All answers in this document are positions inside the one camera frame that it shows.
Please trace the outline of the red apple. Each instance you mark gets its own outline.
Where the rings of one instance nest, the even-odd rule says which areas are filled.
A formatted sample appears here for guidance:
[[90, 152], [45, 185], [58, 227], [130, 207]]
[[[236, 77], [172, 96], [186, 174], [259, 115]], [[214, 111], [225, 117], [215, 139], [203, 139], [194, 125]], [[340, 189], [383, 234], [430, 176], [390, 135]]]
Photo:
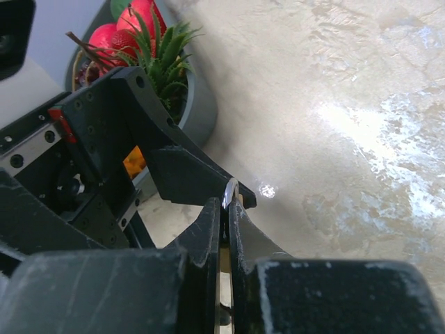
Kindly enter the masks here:
[[165, 22], [163, 21], [155, 2], [150, 0], [131, 1], [118, 17], [116, 29], [118, 31], [125, 29], [132, 30], [133, 28], [140, 30], [140, 23], [136, 17], [136, 13], [139, 14], [140, 18], [145, 23], [145, 26], [147, 27], [147, 30], [152, 38], [155, 37], [154, 14], [159, 22], [161, 35], [165, 33]]
[[105, 56], [108, 57], [113, 55], [111, 39], [116, 31], [116, 23], [103, 24], [94, 30], [88, 42], [94, 48], [106, 49], [106, 51], [98, 51], [97, 56], [100, 61], [107, 64], [107, 66], [114, 67], [119, 63], [117, 60], [110, 61], [104, 58]]

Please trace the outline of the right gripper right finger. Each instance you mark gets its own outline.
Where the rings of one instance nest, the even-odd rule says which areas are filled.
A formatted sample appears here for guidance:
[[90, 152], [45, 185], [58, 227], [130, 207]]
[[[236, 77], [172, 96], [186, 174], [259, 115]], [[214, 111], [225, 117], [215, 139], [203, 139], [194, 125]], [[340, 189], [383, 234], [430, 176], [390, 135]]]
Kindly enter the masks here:
[[392, 260], [298, 259], [228, 209], [235, 333], [443, 333], [427, 282]]

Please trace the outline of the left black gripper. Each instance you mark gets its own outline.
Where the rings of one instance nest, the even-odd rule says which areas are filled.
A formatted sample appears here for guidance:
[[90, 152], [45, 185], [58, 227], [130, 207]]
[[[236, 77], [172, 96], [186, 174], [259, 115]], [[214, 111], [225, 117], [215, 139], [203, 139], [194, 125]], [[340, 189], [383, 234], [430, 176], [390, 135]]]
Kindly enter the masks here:
[[118, 67], [1, 130], [1, 249], [34, 254], [141, 248], [139, 190], [124, 159], [182, 147], [210, 159], [172, 121], [140, 67]]

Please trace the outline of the orange spiky fruit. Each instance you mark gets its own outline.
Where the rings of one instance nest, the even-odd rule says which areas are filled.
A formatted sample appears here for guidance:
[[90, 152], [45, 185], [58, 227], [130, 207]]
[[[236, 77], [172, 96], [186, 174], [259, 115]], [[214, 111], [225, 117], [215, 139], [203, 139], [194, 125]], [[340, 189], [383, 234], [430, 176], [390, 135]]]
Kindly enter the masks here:
[[138, 146], [133, 148], [133, 150], [124, 159], [123, 164], [131, 179], [134, 179], [143, 171], [143, 169], [146, 167], [146, 162]]

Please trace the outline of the dark green fruit tray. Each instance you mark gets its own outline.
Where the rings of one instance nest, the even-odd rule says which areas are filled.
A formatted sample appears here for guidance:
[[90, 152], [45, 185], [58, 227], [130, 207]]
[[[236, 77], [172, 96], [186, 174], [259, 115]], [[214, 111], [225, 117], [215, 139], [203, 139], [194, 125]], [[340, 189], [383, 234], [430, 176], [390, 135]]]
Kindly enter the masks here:
[[[185, 23], [185, 19], [181, 19], [179, 13], [170, 6], [170, 1], [154, 2], [158, 6], [167, 27], [179, 21]], [[89, 38], [98, 26], [111, 23], [113, 19], [111, 1], [101, 1], [101, 3], [101, 8], [84, 33], [85, 38]], [[194, 50], [194, 45], [186, 45], [184, 51], [192, 54], [189, 60], [187, 60], [192, 70], [187, 72], [188, 94], [179, 127], [196, 145], [202, 148], [209, 140], [216, 125], [218, 106], [203, 68], [199, 64], [200, 58]], [[147, 167], [136, 176], [133, 184], [140, 190], [142, 201], [147, 200], [158, 192]]]

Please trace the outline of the green lime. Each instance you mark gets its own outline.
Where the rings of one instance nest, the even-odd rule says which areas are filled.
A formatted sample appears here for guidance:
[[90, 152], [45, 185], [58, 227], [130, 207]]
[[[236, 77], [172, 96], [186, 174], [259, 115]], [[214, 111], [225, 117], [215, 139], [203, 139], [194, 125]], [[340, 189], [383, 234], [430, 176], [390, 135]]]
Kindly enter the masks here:
[[131, 0], [111, 0], [110, 1], [110, 10], [112, 17], [115, 21], [118, 20], [122, 12], [128, 7], [131, 3]]

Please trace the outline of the green pineapple top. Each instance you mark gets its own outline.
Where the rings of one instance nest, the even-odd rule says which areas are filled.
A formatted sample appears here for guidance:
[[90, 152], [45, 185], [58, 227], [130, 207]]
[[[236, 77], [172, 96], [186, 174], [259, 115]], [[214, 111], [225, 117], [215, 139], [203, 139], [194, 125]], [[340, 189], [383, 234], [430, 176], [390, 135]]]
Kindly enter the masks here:
[[187, 72], [192, 68], [188, 64], [190, 54], [184, 51], [185, 46], [196, 36], [197, 29], [191, 29], [189, 23], [178, 22], [166, 27], [161, 35], [156, 15], [155, 37], [152, 38], [145, 23], [136, 13], [140, 23], [140, 30], [133, 28], [135, 39], [139, 46], [137, 58], [132, 58], [116, 50], [116, 55], [122, 65], [139, 66], [147, 75], [162, 105], [170, 117], [179, 122], [185, 107], [188, 93]]

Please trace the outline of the brass padlock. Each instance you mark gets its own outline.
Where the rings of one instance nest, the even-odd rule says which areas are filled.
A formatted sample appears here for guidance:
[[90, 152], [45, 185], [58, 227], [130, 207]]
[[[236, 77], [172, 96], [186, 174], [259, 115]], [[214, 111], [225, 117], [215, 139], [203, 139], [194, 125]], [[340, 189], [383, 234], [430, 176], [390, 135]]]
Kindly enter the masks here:
[[236, 208], [244, 210], [243, 196], [239, 183], [231, 178], [225, 186], [220, 209], [222, 241], [220, 242], [220, 269], [230, 276], [231, 306], [227, 312], [231, 316], [232, 332], [242, 333], [245, 316], [246, 278], [249, 268], [241, 241], [240, 220]]

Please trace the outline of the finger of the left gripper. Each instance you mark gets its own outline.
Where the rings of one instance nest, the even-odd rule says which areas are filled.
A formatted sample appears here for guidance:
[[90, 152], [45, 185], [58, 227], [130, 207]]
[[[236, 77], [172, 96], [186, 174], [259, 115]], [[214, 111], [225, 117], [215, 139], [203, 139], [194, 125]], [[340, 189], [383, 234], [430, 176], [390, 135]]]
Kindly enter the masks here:
[[162, 199], [183, 205], [203, 206], [210, 198], [221, 198], [232, 178], [214, 161], [179, 146], [152, 150], [149, 172]]

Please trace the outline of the red strawberries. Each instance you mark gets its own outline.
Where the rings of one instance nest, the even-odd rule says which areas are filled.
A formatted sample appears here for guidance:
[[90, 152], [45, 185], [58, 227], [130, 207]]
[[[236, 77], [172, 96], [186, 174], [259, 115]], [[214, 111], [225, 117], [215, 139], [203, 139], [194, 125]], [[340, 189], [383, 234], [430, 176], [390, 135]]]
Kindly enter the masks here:
[[111, 46], [132, 58], [137, 58], [136, 53], [140, 50], [134, 32], [129, 29], [116, 31], [111, 36]]

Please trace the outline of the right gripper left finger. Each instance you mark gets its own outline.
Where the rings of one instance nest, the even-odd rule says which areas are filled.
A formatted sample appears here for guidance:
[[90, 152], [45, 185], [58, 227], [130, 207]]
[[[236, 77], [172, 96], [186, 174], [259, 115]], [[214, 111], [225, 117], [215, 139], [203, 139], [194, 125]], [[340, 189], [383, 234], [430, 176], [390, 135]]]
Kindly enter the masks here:
[[2, 333], [218, 333], [220, 203], [162, 249], [23, 257], [1, 295]]

